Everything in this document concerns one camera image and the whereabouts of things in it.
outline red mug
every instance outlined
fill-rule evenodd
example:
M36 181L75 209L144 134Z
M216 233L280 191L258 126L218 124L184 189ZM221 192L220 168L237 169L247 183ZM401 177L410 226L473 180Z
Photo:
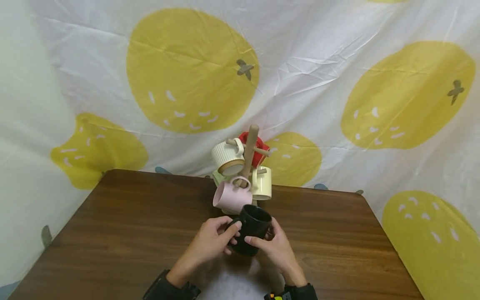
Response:
M247 137L248 137L248 132L244 132L242 133L240 136L239 136L239 139L241 140L241 142L243 144L246 144L247 143ZM259 149L263 149L265 151L269 151L270 150L270 147L267 145L267 144L264 144L264 142L262 141L261 138L257 137L257 144L256 146L257 148ZM254 152L253 153L253 160L252 160L252 166L254 168L258 167L259 165L262 164L262 162L264 161L265 159L265 156L264 155L261 155L260 153L257 153L257 152Z

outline yellow fruit print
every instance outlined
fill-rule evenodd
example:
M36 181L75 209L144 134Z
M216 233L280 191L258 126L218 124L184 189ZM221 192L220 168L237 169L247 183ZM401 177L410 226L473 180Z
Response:
M284 132L265 142L272 155L262 163L272 169L272 183L302 186L320 169L322 153L312 141L296 132Z
M130 37L127 75L146 117L173 132L227 128L245 113L260 67L253 47L207 13L171 8L142 19Z
M50 158L77 189L93 189L104 172L119 168L141 169L148 153L137 137L122 127L91 113L76 117L75 132Z
M348 97L342 132L366 149L418 146L458 112L474 76L474 60L454 43L409 44L360 78Z
M400 192L382 223L426 300L480 299L480 241L451 204L427 192Z

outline wood grain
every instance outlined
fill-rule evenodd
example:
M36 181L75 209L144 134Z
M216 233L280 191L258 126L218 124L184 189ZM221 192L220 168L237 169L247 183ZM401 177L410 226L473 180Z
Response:
M10 299L141 299L200 225L222 215L215 189L204 178L108 172ZM360 195L274 186L272 200L259 203L287 233L319 299L422 299ZM191 281L200 300L260 300L283 285L261 253L220 257Z

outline black sleeve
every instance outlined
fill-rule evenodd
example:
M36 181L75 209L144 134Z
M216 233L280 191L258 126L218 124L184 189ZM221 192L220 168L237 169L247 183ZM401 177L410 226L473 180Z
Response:
M272 296L265 296L265 299L273 300L275 297ZM277 297L282 297L285 300L318 300L315 289L310 283L300 288L285 285L285 290Z
M182 288L178 288L165 278L170 270L165 270L153 282L142 300L193 300L199 294L200 290L187 282Z

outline hand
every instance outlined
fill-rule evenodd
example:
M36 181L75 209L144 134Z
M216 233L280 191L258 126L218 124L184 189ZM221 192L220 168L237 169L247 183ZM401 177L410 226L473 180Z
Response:
M231 221L229 216L221 216L203 223L187 250L167 274L167 280L181 288L199 265L214 259L222 252L230 255L232 252L227 249L228 242L237 243L234 237L240 236L241 228L241 222L238 221L225 230Z
M303 270L295 258L287 236L275 218L272 218L272 226L265 236L265 239L266 240L257 237L245 237L245 242L265 252L268 258L279 269L287 285L297 287L307 285Z

